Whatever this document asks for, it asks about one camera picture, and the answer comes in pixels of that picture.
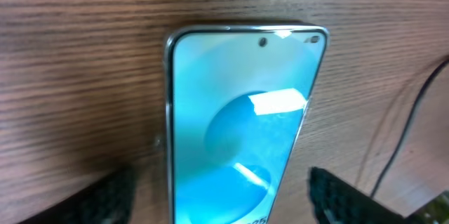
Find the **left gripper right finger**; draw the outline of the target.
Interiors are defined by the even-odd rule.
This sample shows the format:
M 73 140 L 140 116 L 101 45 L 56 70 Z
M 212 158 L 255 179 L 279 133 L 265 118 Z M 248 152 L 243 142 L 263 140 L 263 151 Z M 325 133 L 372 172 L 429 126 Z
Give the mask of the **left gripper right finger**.
M 390 211 L 329 171 L 312 167 L 309 200 L 318 224 L 401 224 L 403 216 Z

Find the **turquoise screen smartphone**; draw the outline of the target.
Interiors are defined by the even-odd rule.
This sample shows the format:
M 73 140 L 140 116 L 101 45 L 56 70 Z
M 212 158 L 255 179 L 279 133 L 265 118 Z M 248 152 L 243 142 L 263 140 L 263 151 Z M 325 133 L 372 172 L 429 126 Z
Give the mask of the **turquoise screen smartphone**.
M 171 223 L 269 221 L 329 39 L 304 22 L 188 25 L 167 38 Z

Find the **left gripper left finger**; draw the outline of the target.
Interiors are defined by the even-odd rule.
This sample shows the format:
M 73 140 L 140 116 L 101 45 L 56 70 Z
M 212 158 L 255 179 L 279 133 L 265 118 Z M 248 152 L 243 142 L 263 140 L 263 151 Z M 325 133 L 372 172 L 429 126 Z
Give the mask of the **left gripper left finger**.
M 123 166 L 20 224 L 127 224 L 135 189 L 135 169 Z

